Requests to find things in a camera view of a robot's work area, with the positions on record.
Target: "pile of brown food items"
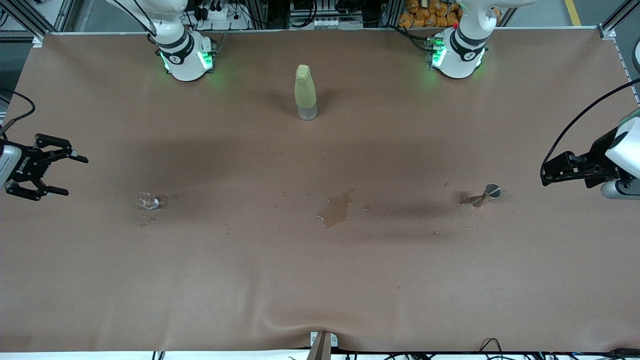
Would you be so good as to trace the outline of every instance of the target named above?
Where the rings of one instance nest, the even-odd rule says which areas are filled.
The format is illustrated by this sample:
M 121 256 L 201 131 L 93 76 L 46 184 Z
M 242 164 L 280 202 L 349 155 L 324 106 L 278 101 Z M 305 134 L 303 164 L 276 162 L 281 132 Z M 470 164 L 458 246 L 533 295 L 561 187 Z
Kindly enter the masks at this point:
M 406 11 L 400 15 L 400 28 L 448 28 L 462 19 L 462 8 L 458 3 L 449 4 L 440 0 L 428 0 L 429 7 L 423 8 L 420 0 L 406 0 Z M 494 8 L 500 22 L 500 10 Z

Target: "table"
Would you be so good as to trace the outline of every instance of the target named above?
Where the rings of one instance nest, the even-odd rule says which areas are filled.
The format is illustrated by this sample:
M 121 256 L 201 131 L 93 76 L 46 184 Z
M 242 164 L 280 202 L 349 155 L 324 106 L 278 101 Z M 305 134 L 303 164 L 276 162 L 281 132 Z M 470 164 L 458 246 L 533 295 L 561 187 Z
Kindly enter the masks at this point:
M 90 163 L 50 169 L 68 197 L 0 197 L 0 350 L 287 348 L 318 329 L 351 350 L 640 347 L 638 203 L 538 178 L 569 120 L 627 81 L 613 42 L 489 46 L 455 81 L 393 31 L 233 33 L 215 74 L 180 83 L 142 35 L 47 36 L 17 87 L 38 109 L 8 135 L 67 138 Z M 558 151 L 636 106 L 611 97 Z M 459 204 L 488 183 L 503 195 Z M 140 191 L 166 206 L 136 208 Z M 348 219 L 324 227 L 343 195 Z

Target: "yellow line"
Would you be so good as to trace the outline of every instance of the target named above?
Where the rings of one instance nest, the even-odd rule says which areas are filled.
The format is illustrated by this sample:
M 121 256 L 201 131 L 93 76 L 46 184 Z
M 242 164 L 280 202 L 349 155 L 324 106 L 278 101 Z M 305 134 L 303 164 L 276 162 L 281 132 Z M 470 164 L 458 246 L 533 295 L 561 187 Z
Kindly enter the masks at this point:
M 571 18 L 571 23 L 573 26 L 581 26 L 580 18 L 578 17 L 578 12 L 575 10 L 575 5 L 573 4 L 573 0 L 564 0 L 566 5 L 566 10 L 569 12 L 569 17 Z

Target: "white bracket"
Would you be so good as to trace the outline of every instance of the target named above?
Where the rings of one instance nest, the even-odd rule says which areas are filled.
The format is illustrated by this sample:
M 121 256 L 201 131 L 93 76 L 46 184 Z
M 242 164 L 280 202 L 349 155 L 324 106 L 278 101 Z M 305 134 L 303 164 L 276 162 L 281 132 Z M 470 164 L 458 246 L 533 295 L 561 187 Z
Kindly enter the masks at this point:
M 338 347 L 338 336 L 336 336 L 334 333 L 330 332 L 329 335 L 331 336 L 331 347 Z M 314 346 L 314 342 L 316 341 L 316 336 L 318 336 L 318 332 L 317 331 L 312 331 L 311 332 L 311 342 L 309 343 L 309 346 Z

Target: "green bottle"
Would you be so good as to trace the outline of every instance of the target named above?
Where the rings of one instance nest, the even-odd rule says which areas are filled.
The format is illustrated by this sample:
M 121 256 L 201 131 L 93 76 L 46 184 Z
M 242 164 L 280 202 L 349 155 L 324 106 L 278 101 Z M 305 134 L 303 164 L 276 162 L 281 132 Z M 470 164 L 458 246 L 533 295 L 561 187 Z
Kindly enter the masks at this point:
M 311 69 L 308 65 L 298 65 L 296 70 L 296 104 L 298 115 L 302 120 L 313 120 L 318 115 L 316 86 L 311 78 Z

